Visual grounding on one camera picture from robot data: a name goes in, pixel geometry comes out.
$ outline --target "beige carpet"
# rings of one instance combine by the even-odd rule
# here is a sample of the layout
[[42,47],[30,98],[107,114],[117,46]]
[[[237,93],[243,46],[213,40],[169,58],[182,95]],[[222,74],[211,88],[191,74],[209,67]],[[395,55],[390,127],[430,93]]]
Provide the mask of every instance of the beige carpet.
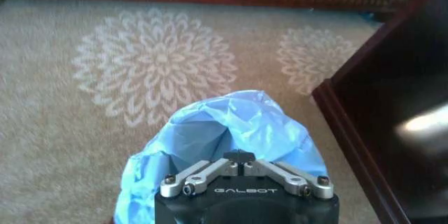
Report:
[[0,5],[0,223],[102,223],[122,171],[173,112],[261,89],[302,122],[341,196],[378,218],[310,97],[378,25],[353,13],[187,4]]

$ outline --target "floral carpet pattern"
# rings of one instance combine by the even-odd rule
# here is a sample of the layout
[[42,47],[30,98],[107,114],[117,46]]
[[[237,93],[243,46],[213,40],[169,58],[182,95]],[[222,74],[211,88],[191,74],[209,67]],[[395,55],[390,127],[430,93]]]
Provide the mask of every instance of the floral carpet pattern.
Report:
[[83,37],[75,78],[129,126],[167,122],[179,106],[231,92],[235,55],[201,20],[154,8],[107,17]]
[[310,92],[378,29],[357,13],[0,4],[0,223],[106,223],[130,156],[189,103],[258,89],[309,129],[341,223],[378,223]]
[[354,55],[357,47],[330,30],[289,29],[281,41],[282,72],[290,75],[289,84],[303,95],[310,95]]

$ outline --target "floor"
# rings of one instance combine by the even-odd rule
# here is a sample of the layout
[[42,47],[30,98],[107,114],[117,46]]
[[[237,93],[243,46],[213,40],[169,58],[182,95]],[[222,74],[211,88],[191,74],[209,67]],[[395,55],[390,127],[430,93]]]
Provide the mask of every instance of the floor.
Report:
[[127,159],[173,112],[259,89],[311,132],[341,223],[379,223],[310,96],[378,28],[306,9],[6,0],[0,222],[106,222]]

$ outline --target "blue plastic bag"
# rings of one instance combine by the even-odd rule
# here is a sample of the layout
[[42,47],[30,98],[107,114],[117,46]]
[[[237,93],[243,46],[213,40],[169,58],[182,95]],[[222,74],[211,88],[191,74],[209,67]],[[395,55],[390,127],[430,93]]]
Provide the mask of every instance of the blue plastic bag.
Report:
[[215,161],[235,149],[270,162],[285,161],[315,176],[329,175],[306,127],[263,91],[239,91],[181,109],[145,150],[130,158],[115,222],[154,223],[155,195],[166,175],[199,160]]

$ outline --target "crumpled plastic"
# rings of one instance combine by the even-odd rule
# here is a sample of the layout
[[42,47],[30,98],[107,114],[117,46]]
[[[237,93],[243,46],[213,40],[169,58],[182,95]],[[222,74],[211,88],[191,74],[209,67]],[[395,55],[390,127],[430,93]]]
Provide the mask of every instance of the crumpled plastic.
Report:
[[283,161],[315,176],[329,176],[307,128],[285,114],[265,91],[238,91],[182,108],[145,150],[130,158],[117,224],[154,223],[155,195],[166,175],[238,149],[255,153],[257,159]]

